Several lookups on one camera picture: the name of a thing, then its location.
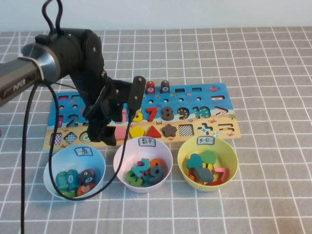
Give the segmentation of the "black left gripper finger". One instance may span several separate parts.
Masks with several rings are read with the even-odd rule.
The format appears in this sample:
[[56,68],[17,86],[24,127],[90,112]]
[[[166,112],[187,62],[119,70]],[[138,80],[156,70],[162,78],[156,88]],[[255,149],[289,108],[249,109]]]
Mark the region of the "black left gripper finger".
[[108,146],[116,146],[115,126],[105,126],[101,131],[100,139]]
[[101,142],[101,129],[102,121],[99,119],[89,119],[88,120],[87,134],[92,142]]

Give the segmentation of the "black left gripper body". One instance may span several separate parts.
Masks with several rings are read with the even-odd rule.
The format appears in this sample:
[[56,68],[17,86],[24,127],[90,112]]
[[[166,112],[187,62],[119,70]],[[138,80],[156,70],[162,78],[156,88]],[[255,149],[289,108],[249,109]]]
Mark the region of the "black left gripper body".
[[89,127],[106,127],[112,120],[122,121],[125,103],[134,109],[134,84],[110,77],[87,81],[82,85],[82,99]]

